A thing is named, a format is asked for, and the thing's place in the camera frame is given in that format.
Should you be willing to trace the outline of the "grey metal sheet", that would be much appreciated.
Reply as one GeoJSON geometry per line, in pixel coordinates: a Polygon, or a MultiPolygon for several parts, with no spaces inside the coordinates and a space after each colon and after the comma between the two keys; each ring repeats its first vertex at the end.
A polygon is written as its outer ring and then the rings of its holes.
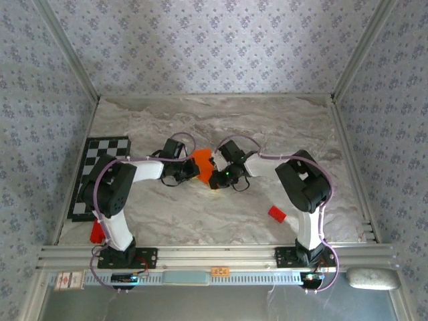
{"type": "Polygon", "coordinates": [[[398,321],[387,292],[338,282],[320,294],[293,286],[141,288],[114,294],[93,286],[51,292],[39,321],[398,321]]]}

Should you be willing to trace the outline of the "left circuit board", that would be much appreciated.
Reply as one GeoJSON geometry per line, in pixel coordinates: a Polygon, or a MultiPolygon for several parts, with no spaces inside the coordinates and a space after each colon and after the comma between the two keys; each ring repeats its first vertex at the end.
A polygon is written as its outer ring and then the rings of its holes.
{"type": "Polygon", "coordinates": [[[110,281],[114,284],[131,284],[135,285],[139,281],[139,276],[136,273],[113,273],[110,281]]]}

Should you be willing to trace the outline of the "red white sticker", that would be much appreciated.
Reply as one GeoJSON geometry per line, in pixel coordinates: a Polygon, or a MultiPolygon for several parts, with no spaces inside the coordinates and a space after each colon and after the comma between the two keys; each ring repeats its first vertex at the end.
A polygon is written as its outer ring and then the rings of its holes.
{"type": "Polygon", "coordinates": [[[59,272],[54,285],[55,291],[82,290],[85,271],[59,272]]]}

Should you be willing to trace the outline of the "blue-grey duct cover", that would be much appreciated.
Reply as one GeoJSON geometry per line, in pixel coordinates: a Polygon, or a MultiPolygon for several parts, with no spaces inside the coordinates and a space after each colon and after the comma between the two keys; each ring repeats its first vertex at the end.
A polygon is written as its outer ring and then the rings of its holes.
{"type": "Polygon", "coordinates": [[[172,286],[208,286],[209,274],[202,271],[167,271],[163,272],[162,283],[172,286]]]}

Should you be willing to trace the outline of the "small red block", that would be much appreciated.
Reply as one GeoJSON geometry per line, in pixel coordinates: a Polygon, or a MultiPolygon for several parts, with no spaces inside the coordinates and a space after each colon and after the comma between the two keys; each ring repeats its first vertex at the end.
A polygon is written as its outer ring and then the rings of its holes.
{"type": "Polygon", "coordinates": [[[286,214],[276,206],[272,206],[267,213],[278,223],[283,223],[286,218],[286,214]]]}

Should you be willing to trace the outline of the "aluminium mounting rail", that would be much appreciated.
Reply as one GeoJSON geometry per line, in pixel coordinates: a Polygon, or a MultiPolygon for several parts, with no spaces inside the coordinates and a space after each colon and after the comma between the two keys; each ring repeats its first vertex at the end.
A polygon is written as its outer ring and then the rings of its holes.
{"type": "MultiPolygon", "coordinates": [[[[159,245],[156,269],[202,270],[225,266],[232,271],[273,270],[276,268],[273,245],[159,245]]],[[[379,243],[335,243],[341,270],[399,267],[392,245],[379,243]]],[[[82,270],[89,267],[90,246],[54,246],[41,249],[36,268],[45,271],[82,270]]]]}

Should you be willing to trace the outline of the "aluminium side rail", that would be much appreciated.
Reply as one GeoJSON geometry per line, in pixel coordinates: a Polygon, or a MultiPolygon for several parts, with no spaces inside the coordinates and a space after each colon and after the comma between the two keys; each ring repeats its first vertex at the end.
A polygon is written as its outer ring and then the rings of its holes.
{"type": "Polygon", "coordinates": [[[370,242],[381,243],[381,233],[377,226],[376,215],[373,211],[368,192],[364,185],[362,173],[358,166],[357,157],[354,153],[354,149],[351,144],[351,139],[346,130],[346,125],[340,112],[340,108],[337,106],[335,99],[330,101],[330,109],[332,114],[332,122],[335,126],[336,135],[340,143],[344,161],[346,163],[346,170],[350,179],[353,193],[356,197],[359,211],[364,218],[364,223],[371,226],[371,232],[368,234],[368,240],[370,242]]]}
{"type": "Polygon", "coordinates": [[[81,137],[79,137],[79,140],[78,140],[78,143],[79,143],[78,149],[76,149],[75,153],[72,155],[72,162],[70,163],[72,171],[69,172],[69,177],[66,185],[67,187],[66,193],[64,194],[64,198],[62,199],[62,202],[61,202],[62,207],[60,208],[60,211],[56,213],[57,215],[55,220],[55,223],[56,223],[55,229],[52,232],[51,237],[47,242],[47,245],[58,244],[58,240],[60,238],[62,228],[64,226],[64,222],[68,216],[68,209],[72,200],[74,186],[75,186],[75,182],[76,182],[79,167],[80,167],[80,159],[83,155],[86,139],[89,136],[89,133],[91,131],[92,123],[94,121],[94,116],[98,105],[99,105],[99,101],[95,101],[95,103],[93,104],[91,113],[86,117],[83,134],[81,137]]]}

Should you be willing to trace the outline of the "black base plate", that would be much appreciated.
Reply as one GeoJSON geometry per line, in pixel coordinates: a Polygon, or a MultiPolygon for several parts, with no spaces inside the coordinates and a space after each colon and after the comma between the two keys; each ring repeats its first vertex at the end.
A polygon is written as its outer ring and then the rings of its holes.
{"type": "Polygon", "coordinates": [[[158,249],[155,247],[133,247],[126,251],[118,251],[108,247],[98,257],[98,269],[143,270],[155,269],[158,249]]]}
{"type": "Polygon", "coordinates": [[[322,251],[312,250],[310,252],[297,247],[276,247],[274,258],[277,268],[335,268],[336,260],[331,250],[323,247],[322,251]]]}

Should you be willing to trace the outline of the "black grey checkerboard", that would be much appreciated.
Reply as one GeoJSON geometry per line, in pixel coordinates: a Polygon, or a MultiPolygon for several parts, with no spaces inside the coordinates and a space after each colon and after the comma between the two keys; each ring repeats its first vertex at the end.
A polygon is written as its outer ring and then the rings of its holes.
{"type": "Polygon", "coordinates": [[[94,215],[84,202],[78,200],[82,181],[90,174],[103,154],[124,158],[130,154],[131,141],[127,136],[89,137],[80,159],[67,219],[73,222],[93,221],[94,215]]]}

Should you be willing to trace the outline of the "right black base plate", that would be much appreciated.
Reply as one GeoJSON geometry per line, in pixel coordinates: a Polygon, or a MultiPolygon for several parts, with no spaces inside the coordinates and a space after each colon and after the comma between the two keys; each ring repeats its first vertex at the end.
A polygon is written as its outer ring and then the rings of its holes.
{"type": "Polygon", "coordinates": [[[276,247],[274,258],[277,268],[335,268],[336,260],[331,250],[323,247],[322,251],[312,250],[310,252],[297,247],[276,247]]]}

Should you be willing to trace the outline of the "red studded brick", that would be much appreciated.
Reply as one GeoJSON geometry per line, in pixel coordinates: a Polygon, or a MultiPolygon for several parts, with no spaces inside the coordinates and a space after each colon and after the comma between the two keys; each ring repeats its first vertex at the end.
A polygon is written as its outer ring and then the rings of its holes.
{"type": "Polygon", "coordinates": [[[92,231],[90,234],[90,242],[93,244],[101,244],[105,239],[105,234],[101,227],[101,224],[95,220],[93,222],[92,231]]]}

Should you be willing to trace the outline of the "aluminium frame post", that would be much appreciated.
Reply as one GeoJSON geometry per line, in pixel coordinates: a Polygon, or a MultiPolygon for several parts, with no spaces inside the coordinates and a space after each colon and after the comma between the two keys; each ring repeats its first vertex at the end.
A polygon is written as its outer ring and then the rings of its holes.
{"type": "Polygon", "coordinates": [[[382,31],[392,10],[397,5],[397,2],[398,0],[379,0],[378,5],[373,11],[364,32],[357,41],[355,49],[331,93],[333,103],[337,104],[343,99],[359,67],[366,58],[379,33],[382,31]]]}
{"type": "Polygon", "coordinates": [[[68,39],[50,4],[47,0],[32,0],[32,2],[47,25],[47,28],[55,39],[57,45],[60,47],[63,56],[68,61],[71,70],[77,77],[83,90],[89,99],[91,99],[93,103],[97,104],[99,101],[99,95],[91,83],[88,73],[86,72],[76,50],[73,48],[71,41],[68,39]]]}

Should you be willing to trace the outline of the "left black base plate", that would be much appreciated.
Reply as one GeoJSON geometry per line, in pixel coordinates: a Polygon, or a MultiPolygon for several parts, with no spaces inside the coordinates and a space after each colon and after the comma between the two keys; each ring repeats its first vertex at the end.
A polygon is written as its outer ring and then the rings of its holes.
{"type": "Polygon", "coordinates": [[[133,247],[126,251],[118,251],[108,247],[98,257],[98,269],[143,270],[155,269],[158,249],[155,247],[133,247]]]}

